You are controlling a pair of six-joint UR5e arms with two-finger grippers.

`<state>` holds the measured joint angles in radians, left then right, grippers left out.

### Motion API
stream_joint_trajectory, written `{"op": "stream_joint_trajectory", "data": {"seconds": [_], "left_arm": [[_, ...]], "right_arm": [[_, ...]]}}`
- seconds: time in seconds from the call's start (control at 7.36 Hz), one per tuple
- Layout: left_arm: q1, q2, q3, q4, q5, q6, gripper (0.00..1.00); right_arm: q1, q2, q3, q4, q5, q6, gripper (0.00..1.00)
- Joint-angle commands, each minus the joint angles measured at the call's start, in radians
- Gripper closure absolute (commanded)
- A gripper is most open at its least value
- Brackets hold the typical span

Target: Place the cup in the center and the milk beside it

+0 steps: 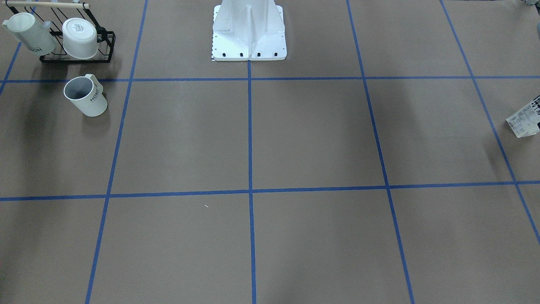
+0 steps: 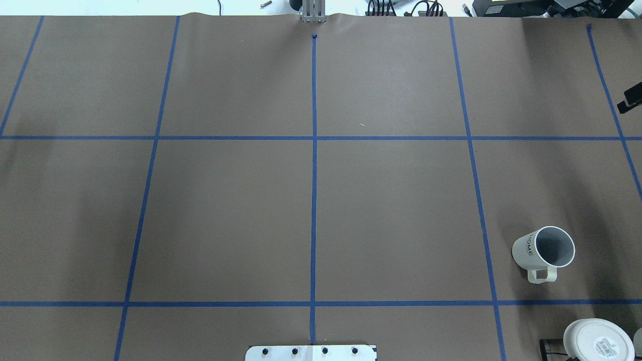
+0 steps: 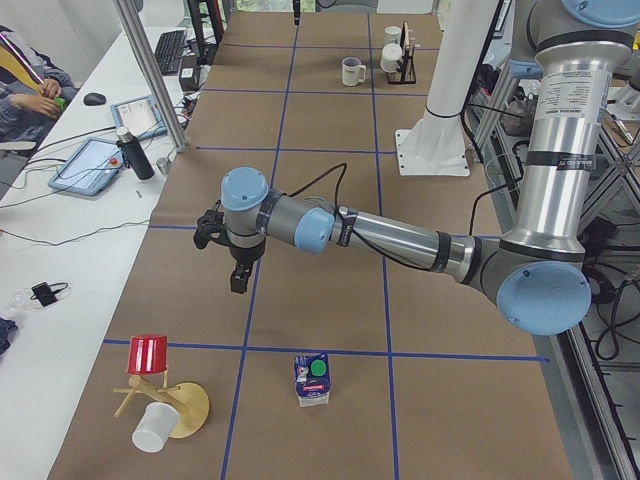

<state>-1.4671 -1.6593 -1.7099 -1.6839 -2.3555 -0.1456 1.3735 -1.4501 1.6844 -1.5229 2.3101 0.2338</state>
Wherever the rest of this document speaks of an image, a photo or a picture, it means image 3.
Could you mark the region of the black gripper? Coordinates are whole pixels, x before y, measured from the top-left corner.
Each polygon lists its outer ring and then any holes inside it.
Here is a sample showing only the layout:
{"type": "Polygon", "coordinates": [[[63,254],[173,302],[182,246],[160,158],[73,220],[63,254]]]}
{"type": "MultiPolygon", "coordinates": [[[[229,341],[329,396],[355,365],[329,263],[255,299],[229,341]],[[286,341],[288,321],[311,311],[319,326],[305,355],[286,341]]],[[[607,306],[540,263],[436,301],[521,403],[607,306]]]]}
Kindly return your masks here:
{"type": "Polygon", "coordinates": [[[253,265],[264,255],[265,243],[260,242],[249,248],[232,245],[229,251],[236,261],[236,266],[230,275],[230,289],[233,293],[245,294],[253,265]]]}

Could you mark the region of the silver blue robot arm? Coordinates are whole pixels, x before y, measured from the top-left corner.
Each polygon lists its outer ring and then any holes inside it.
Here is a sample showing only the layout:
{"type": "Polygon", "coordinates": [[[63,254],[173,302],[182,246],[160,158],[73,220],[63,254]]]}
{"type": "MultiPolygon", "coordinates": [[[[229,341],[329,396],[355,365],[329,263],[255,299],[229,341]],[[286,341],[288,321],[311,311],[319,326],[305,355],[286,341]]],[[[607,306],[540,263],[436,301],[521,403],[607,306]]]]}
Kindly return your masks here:
{"type": "Polygon", "coordinates": [[[535,111],[513,227],[498,240],[453,236],[268,186],[251,167],[221,182],[223,224],[246,288],[267,237],[319,253],[329,242],[370,248],[401,264],[446,273],[482,292],[515,327],[554,335],[591,304],[577,229],[615,69],[632,51],[635,1],[522,1],[511,61],[539,66],[535,111]]]}

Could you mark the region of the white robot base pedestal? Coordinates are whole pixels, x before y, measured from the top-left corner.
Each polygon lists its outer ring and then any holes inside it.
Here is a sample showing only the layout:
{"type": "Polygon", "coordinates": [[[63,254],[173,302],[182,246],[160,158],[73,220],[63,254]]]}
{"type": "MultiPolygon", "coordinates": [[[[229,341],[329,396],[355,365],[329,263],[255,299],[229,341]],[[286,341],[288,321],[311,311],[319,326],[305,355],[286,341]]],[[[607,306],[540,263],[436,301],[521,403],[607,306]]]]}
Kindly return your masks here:
{"type": "Polygon", "coordinates": [[[451,3],[424,115],[395,132],[402,176],[470,175],[460,115],[500,10],[498,0],[451,3]]]}

